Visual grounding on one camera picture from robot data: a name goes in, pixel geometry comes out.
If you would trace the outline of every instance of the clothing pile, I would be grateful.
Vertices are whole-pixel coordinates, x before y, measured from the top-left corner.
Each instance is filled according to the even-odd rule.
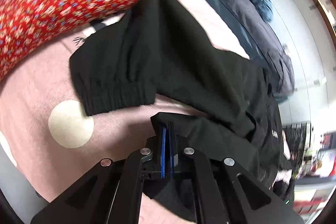
[[[250,59],[268,70],[278,102],[294,92],[294,71],[290,57],[278,37],[258,14],[250,0],[206,0],[237,36]]]
[[[267,188],[279,168],[292,168],[268,73],[212,47],[177,0],[139,0],[119,22],[85,39],[70,69],[87,115],[152,104],[158,93],[206,114],[159,113],[152,123],[172,123],[209,158],[234,158]],[[178,184],[149,196],[194,221],[193,206],[183,198],[191,187]]]

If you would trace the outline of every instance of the pink bedsheet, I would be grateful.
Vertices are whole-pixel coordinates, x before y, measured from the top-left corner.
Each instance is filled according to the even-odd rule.
[[[214,47],[248,58],[205,0],[179,0]],[[105,20],[112,24],[120,19]],[[120,160],[155,133],[150,117],[175,112],[204,115],[157,95],[154,105],[86,117],[72,86],[69,57],[94,29],[83,25],[32,53],[0,84],[0,142],[31,185],[52,201],[103,158]],[[139,223],[187,223],[143,195]]]

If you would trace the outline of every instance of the black metal bracket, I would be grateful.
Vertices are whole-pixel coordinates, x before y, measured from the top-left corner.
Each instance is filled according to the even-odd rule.
[[[198,224],[303,223],[234,159],[209,160],[168,126],[126,160],[101,160],[31,224],[137,224],[144,181],[161,179],[191,179]]]

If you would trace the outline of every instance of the white polka dot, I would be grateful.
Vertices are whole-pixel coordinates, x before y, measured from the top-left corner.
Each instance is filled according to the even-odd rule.
[[[93,118],[85,115],[83,106],[75,100],[59,103],[51,112],[48,126],[51,135],[66,148],[77,148],[91,138]]]
[[[3,133],[1,131],[0,131],[0,144],[3,148],[3,150],[5,151],[5,153],[7,154],[8,158],[10,159],[10,161],[16,167],[17,166],[16,160],[14,160],[14,157],[12,155],[11,148],[9,147],[7,139],[5,138],[5,136],[3,135]]]

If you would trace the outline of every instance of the dark jacket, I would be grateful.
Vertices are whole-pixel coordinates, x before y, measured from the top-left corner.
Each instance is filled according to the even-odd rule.
[[[291,59],[253,4],[249,0],[206,1],[237,36],[250,59],[270,72],[275,96],[291,95],[295,83]]]

